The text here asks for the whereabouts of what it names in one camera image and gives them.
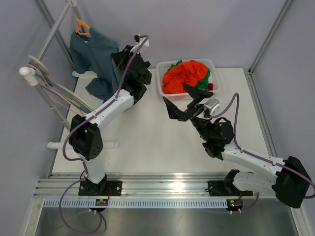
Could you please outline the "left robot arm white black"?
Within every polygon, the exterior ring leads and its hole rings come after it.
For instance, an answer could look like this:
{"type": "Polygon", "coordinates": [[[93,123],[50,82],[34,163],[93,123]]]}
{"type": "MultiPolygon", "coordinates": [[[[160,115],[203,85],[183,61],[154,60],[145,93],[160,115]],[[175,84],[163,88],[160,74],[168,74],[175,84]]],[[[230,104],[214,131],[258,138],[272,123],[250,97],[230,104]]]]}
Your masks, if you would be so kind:
{"type": "Polygon", "coordinates": [[[84,117],[72,118],[66,142],[79,155],[85,170],[84,184],[96,196],[106,191],[107,176],[99,155],[103,149],[102,131],[123,111],[135,105],[151,83],[150,63],[141,57],[140,47],[126,46],[112,55],[115,65],[123,70],[123,78],[114,95],[84,117]]]}

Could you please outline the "white t shirt red print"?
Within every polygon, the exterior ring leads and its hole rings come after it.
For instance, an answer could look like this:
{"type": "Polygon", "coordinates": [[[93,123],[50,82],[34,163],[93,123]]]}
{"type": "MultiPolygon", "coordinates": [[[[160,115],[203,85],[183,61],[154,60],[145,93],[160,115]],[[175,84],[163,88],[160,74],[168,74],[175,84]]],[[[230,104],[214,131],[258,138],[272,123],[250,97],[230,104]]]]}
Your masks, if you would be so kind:
{"type": "Polygon", "coordinates": [[[213,85],[213,83],[209,83],[205,90],[206,90],[206,91],[213,91],[213,90],[214,90],[214,85],[213,85]]]}

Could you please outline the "orange hanger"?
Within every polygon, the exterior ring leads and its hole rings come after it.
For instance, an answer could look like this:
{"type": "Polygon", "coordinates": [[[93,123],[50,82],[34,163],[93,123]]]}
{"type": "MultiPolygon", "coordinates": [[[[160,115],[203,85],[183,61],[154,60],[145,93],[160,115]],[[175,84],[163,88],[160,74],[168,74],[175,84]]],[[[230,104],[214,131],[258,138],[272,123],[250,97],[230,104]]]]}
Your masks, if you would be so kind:
{"type": "Polygon", "coordinates": [[[90,26],[84,22],[83,20],[80,20],[79,18],[77,18],[76,20],[76,29],[75,29],[75,33],[78,35],[82,35],[82,36],[88,36],[90,37],[90,26]]]}

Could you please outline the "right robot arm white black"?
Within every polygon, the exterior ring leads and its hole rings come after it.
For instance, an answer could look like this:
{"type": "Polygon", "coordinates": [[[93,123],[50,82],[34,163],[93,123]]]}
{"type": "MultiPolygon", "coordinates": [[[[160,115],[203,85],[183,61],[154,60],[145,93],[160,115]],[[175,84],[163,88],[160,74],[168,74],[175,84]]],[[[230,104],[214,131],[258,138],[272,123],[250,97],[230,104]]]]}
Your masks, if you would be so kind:
{"type": "Polygon", "coordinates": [[[250,169],[249,173],[231,170],[223,180],[222,192],[209,188],[219,196],[241,196],[244,193],[275,194],[283,204],[300,208],[308,198],[309,187],[314,187],[301,161],[293,156],[287,159],[263,155],[238,144],[237,123],[231,123],[222,114],[214,115],[219,101],[213,92],[198,90],[184,84],[192,101],[181,111],[172,101],[163,98],[170,119],[190,121],[204,141],[203,147],[211,158],[236,163],[250,169]]]}

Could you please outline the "pink wire hanger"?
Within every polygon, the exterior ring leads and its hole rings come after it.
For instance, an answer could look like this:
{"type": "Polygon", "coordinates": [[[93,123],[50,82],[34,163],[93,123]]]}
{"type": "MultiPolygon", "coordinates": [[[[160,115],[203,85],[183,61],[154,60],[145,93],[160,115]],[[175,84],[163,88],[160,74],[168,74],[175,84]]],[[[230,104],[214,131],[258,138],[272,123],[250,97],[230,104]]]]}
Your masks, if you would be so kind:
{"type": "Polygon", "coordinates": [[[83,114],[80,105],[77,105],[78,102],[74,98],[74,93],[50,80],[48,75],[45,75],[38,67],[29,64],[28,66],[21,67],[19,73],[24,82],[29,86],[39,86],[40,89],[44,89],[44,92],[49,92],[48,98],[52,99],[53,102],[56,102],[75,114],[83,114]]]}

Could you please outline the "blue grey t shirt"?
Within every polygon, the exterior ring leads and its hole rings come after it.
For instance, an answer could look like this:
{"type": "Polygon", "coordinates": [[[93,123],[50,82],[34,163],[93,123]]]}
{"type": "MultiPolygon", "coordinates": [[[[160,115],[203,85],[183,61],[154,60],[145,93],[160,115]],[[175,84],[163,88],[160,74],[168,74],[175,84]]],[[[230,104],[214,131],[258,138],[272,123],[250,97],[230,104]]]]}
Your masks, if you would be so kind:
{"type": "Polygon", "coordinates": [[[77,73],[96,73],[86,91],[105,102],[117,91],[124,73],[117,69],[112,58],[112,54],[119,51],[119,45],[94,28],[90,28],[89,33],[89,36],[73,33],[69,50],[77,73]]]}

